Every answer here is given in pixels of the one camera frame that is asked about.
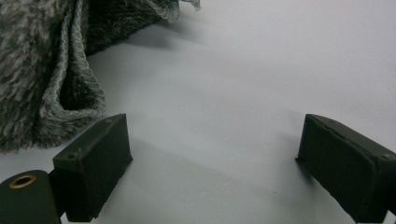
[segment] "knitted sweater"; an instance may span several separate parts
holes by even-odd
[[[103,116],[86,55],[178,14],[178,0],[0,0],[0,152],[56,147]]]

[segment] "hole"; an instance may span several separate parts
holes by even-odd
[[[35,175],[23,175],[15,178],[9,187],[12,189],[21,189],[35,182]]]

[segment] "white surface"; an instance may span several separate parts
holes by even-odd
[[[306,113],[396,150],[396,1],[202,5],[90,58],[134,156],[92,223],[354,223],[294,158]],[[64,146],[0,156],[0,180]]]

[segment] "dark green block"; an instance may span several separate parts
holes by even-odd
[[[0,184],[0,223],[61,223],[46,172],[24,172]]]
[[[356,222],[394,211],[396,154],[347,126],[306,115],[296,160]]]
[[[102,119],[53,158],[69,221],[98,217],[132,161],[125,115]]]

